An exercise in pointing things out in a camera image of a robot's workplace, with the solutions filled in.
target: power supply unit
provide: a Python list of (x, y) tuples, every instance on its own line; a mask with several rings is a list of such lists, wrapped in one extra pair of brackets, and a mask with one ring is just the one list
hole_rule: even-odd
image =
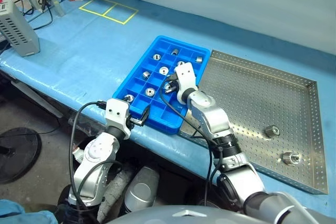
[(19, 55), (40, 51), (37, 34), (11, 0), (0, 3), (0, 31)]

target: blue plastic tray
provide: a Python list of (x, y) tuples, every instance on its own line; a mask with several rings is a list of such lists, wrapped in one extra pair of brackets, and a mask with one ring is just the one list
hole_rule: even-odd
[[(174, 49), (179, 50), (176, 56), (171, 54)], [(154, 60), (154, 54), (161, 55), (161, 60)], [(123, 99), (126, 94), (133, 95), (134, 101), (131, 103), (130, 113), (133, 117), (137, 118), (141, 116), (143, 110), (150, 104), (150, 114), (146, 125), (152, 126), (165, 133), (176, 134), (183, 120), (167, 107), (160, 98), (158, 89), (166, 76), (160, 74), (159, 69), (161, 67), (167, 67), (169, 69), (168, 74), (171, 74), (174, 72), (178, 61), (191, 62), (196, 75), (196, 84), (198, 84), (210, 54), (208, 49), (190, 45), (172, 38), (158, 36), (113, 94), (113, 97)], [(203, 58), (202, 63), (196, 62), (198, 56)], [(147, 80), (144, 80), (142, 77), (142, 73), (145, 71), (151, 74)], [(153, 97), (145, 95), (147, 88), (153, 88), (155, 90)], [(176, 92), (164, 94), (164, 97), (180, 113), (183, 115), (186, 114), (187, 106), (181, 105), (177, 101)]]

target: black round base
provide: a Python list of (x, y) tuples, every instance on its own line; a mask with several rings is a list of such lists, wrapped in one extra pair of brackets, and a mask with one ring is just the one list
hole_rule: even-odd
[(2, 133), (0, 184), (13, 182), (25, 175), (37, 160), (41, 146), (41, 138), (34, 130), (20, 127)]

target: blue work table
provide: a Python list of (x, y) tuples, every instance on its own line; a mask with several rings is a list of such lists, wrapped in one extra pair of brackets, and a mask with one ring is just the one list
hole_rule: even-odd
[[(22, 58), (9, 49), (0, 55), (0, 70), (77, 110), (84, 103), (111, 98), (151, 42), (164, 35), (315, 80), (329, 194), (311, 195), (260, 176), (267, 191), (288, 192), (304, 206), (336, 217), (335, 56), (139, 0), (110, 0), (139, 10), (123, 25), (80, 10), (88, 1), (62, 2), (67, 14), (57, 17), (53, 11), (53, 23), (37, 31), (40, 53)], [(49, 19), (44, 13), (30, 24), (36, 27)], [(104, 123), (104, 112), (97, 107), (85, 109), (84, 114)], [(194, 174), (206, 176), (209, 156), (203, 147), (147, 126), (136, 126), (131, 140)]]

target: stainless steel tray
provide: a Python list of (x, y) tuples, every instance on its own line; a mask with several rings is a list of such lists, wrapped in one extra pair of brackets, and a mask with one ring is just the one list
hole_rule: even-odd
[[(312, 194), (328, 194), (315, 81), (212, 51), (199, 88), (224, 108), (241, 149), (258, 171)], [(268, 138), (264, 131), (269, 125), (278, 126), (280, 136)], [(193, 133), (184, 122), (179, 135)], [(207, 147), (202, 139), (191, 141)], [(298, 152), (301, 162), (286, 165), (284, 152)]]

